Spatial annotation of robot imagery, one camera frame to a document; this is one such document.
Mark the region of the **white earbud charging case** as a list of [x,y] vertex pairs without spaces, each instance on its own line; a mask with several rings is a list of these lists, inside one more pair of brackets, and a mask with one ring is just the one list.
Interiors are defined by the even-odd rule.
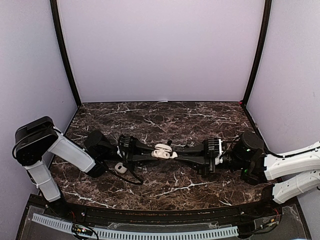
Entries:
[[155,145],[151,156],[157,159],[168,160],[177,158],[178,154],[169,145],[158,143]]

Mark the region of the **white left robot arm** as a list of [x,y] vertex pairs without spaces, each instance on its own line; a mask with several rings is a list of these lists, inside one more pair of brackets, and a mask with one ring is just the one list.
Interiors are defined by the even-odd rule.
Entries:
[[67,218],[72,210],[43,160],[46,154],[61,158],[93,179],[110,173],[132,185],[141,186],[144,182],[134,172],[131,174],[135,180],[129,180],[108,167],[108,160],[124,161],[125,151],[99,130],[92,131],[80,146],[61,132],[49,116],[44,116],[19,127],[14,137],[12,157],[25,168],[48,207],[60,218]]

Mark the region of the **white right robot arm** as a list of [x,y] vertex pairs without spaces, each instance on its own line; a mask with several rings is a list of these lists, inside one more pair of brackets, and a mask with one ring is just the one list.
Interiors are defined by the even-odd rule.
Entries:
[[267,186],[255,205],[255,213],[266,217],[275,203],[287,200],[320,186],[320,143],[287,152],[273,153],[254,132],[245,131],[229,145],[217,138],[205,139],[200,145],[178,150],[171,157],[207,176],[217,169],[241,171],[240,178],[250,184],[267,183],[287,175],[294,177]]

